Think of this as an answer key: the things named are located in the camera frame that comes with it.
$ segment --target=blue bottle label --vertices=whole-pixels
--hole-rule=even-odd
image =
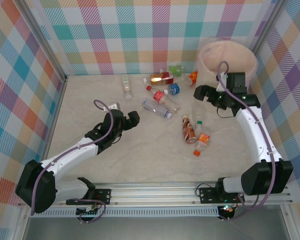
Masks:
[[[180,88],[177,83],[169,85],[169,89],[170,89],[171,95],[176,95],[176,94],[180,93]]]

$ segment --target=red bottle label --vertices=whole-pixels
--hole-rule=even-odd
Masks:
[[[156,100],[157,102],[160,101],[160,99],[164,96],[165,94],[162,91],[157,91],[154,96],[153,99]]]

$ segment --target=floor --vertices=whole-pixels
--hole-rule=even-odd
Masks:
[[[280,206],[267,205],[234,220],[217,217],[30,218],[24,240],[289,240]]]
[[[151,99],[144,77],[149,75],[129,75],[133,97],[126,100],[120,75],[70,76],[49,158],[73,146],[103,122],[105,113],[94,106],[94,99],[106,104],[119,102],[125,115],[137,111],[140,123],[123,132],[119,143],[75,167],[63,180],[85,177],[93,183],[216,181],[219,177],[241,175],[252,165],[246,137],[236,119],[218,117],[216,108],[204,102],[199,104],[206,109],[203,124],[211,129],[211,142],[200,157],[194,156],[194,146],[183,140],[182,116],[189,115],[192,121],[195,88],[171,96],[180,110],[171,119],[164,119],[142,107],[144,98]],[[231,112],[220,114],[229,116]]]

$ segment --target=metal frame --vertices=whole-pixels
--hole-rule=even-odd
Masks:
[[[222,206],[222,203],[201,204],[200,198],[195,195],[195,189],[202,182],[150,182],[150,183],[99,183],[97,189],[111,189],[111,201],[108,208],[117,207],[197,207],[197,206]],[[213,182],[205,182],[214,187]],[[245,196],[247,205],[252,205],[256,200],[255,195]],[[266,205],[290,205],[293,203],[287,187],[282,193],[272,194]],[[72,207],[65,201],[53,204],[51,208]]]
[[[45,160],[48,157],[50,145],[51,145],[52,138],[54,136],[55,128],[56,128],[56,125],[57,125],[59,112],[60,112],[61,105],[62,105],[62,102],[64,100],[64,96],[65,96],[65,93],[66,93],[67,84],[68,84],[68,82],[67,82],[67,78],[66,78],[65,81],[61,85],[59,100],[58,100],[58,103],[56,105],[55,113],[54,113],[52,123],[51,123],[51,128],[48,132],[48,135],[47,135],[47,138],[46,138],[46,145],[44,147],[44,150],[43,150],[40,161]]]
[[[19,208],[18,222],[15,225],[13,234],[10,236],[11,240],[21,240],[24,238],[30,211],[30,208]]]
[[[274,6],[274,9],[269,17],[269,19],[266,21],[264,28],[260,34],[260,37],[258,38],[255,46],[252,49],[252,52],[255,56],[258,56],[261,48],[265,44],[265,42],[268,40],[268,37],[272,30],[274,29],[277,20],[279,19],[281,13],[284,11],[286,5],[288,4],[289,0],[277,0],[276,5]]]
[[[66,81],[66,74],[62,69],[54,51],[51,49],[48,40],[46,39],[41,27],[37,23],[35,17],[31,13],[30,8],[25,3],[24,0],[13,0],[14,4],[19,9],[21,15],[25,19],[26,23],[31,29],[31,32],[35,36],[36,40],[38,41],[39,45],[43,49],[44,53],[46,54],[48,60],[50,61],[51,65],[53,66],[54,70],[56,71],[59,78],[61,78],[64,82]]]
[[[290,238],[292,240],[300,240],[300,234],[297,228],[297,224],[295,222],[295,218],[293,216],[293,206],[282,204],[280,207],[286,225],[286,229],[288,230]]]
[[[54,207],[45,212],[35,214],[32,218],[70,218],[76,215],[74,207]],[[120,218],[164,218],[164,217],[218,217],[217,206],[171,206],[171,207],[107,207],[102,217]]]

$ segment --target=bottle label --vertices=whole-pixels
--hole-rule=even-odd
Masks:
[[[127,75],[124,75],[122,77],[122,79],[123,79],[123,85],[128,85],[129,84],[129,80],[128,80],[128,76]]]
[[[207,145],[209,145],[210,136],[207,135],[207,134],[204,134],[204,133],[200,133],[198,140],[201,141],[201,142],[204,142]]]
[[[198,72],[194,71],[189,75],[189,78],[192,80],[192,84],[194,84],[197,81]]]
[[[176,95],[176,94],[180,93],[180,88],[177,83],[169,85],[169,89],[171,91],[171,95]]]
[[[187,144],[193,144],[196,141],[196,134],[192,127],[189,118],[185,117],[182,120],[183,123],[183,137]]]
[[[174,76],[170,71],[155,73],[155,74],[151,74],[150,76],[151,76],[151,85],[174,83]]]
[[[153,99],[156,100],[157,102],[160,101],[160,99],[164,96],[165,94],[162,91],[157,91],[154,96]]]

